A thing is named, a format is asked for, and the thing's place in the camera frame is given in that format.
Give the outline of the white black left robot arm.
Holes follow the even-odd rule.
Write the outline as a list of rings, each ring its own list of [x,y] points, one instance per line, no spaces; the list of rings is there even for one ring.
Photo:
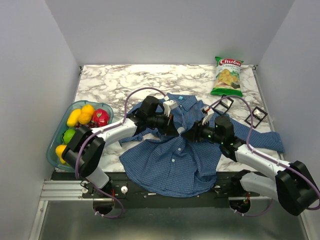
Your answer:
[[[123,120],[105,127],[79,127],[63,150],[61,158],[74,169],[77,178],[83,178],[94,185],[93,191],[99,197],[107,197],[111,191],[111,179],[99,167],[104,148],[146,129],[158,129],[165,136],[177,137],[179,133],[171,112],[178,106],[168,96],[163,103],[156,97],[147,96],[141,106]]]

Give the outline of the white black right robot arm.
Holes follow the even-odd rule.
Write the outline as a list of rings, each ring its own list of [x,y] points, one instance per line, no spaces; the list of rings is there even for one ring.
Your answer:
[[[213,127],[196,121],[182,136],[193,143],[203,140],[217,143],[225,157],[258,171],[239,173],[230,183],[230,191],[234,195],[253,192],[269,197],[293,216],[305,210],[319,209],[312,205],[320,199],[320,190],[307,166],[300,161],[287,162],[256,150],[235,135],[229,117],[216,117]]]

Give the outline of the blue checked shirt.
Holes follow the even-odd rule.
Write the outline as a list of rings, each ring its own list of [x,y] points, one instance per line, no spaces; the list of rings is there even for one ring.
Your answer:
[[[203,118],[202,100],[194,95],[167,93],[170,100],[178,103],[173,113],[174,126],[185,132],[195,121]],[[158,139],[143,140],[143,136],[152,134]],[[158,129],[149,129],[119,141],[142,141],[125,151],[119,160],[128,178],[140,187],[163,196],[188,198],[205,193],[216,182],[216,168],[221,158],[219,144],[203,141],[192,143],[181,135],[165,136]],[[284,152],[277,132],[260,133],[253,130],[249,143],[254,148]]]

